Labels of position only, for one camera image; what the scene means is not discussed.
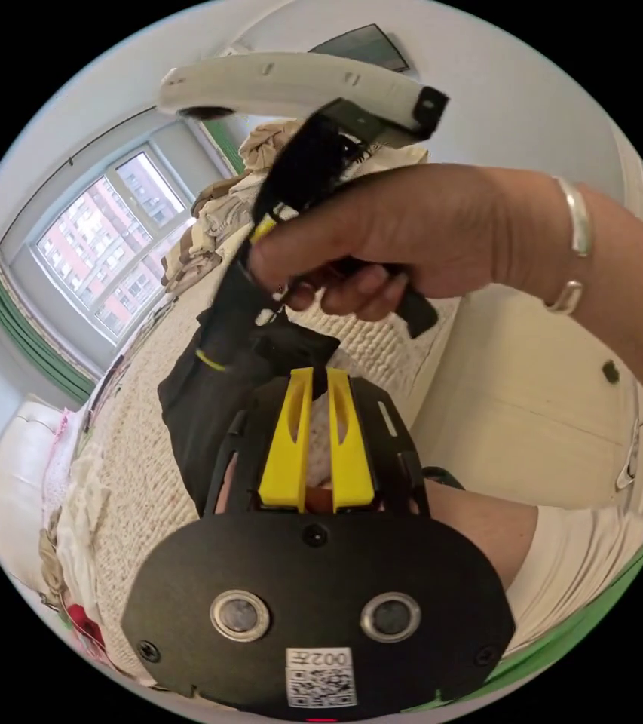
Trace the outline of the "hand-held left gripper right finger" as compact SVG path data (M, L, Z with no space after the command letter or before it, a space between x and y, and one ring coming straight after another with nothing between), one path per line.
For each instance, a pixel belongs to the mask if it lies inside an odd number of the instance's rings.
M327 370L332 509L367 508L375 497L363 430L344 370Z

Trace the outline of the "person's right hand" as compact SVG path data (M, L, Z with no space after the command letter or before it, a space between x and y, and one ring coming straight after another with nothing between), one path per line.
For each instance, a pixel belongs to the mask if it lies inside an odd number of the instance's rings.
M379 321L407 290L453 298L518 287L521 248L546 179L538 173L425 164L375 173L256 242L250 272L290 306L321 292L330 315Z

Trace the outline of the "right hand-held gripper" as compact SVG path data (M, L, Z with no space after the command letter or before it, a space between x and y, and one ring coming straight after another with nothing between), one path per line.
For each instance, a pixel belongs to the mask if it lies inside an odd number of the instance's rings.
M428 139L439 123L435 103L422 97L412 121L401 124L375 115L350 100L339 98L314 112L276 157L253 203L252 228L228 265L207 312L207 340L243 341L264 310L278 312L298 288L314 281L340 281L365 264L346 257L322 272L307 273L289 282L276 299L259 286L248 270L251 248L276 225L281 214L301 215L345 187L343 176L374 146L407 146Z

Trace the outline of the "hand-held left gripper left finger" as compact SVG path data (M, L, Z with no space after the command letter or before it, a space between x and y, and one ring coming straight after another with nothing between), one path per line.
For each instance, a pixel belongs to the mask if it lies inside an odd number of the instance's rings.
M292 371L259 483L265 507L303 507L308 467L314 374Z

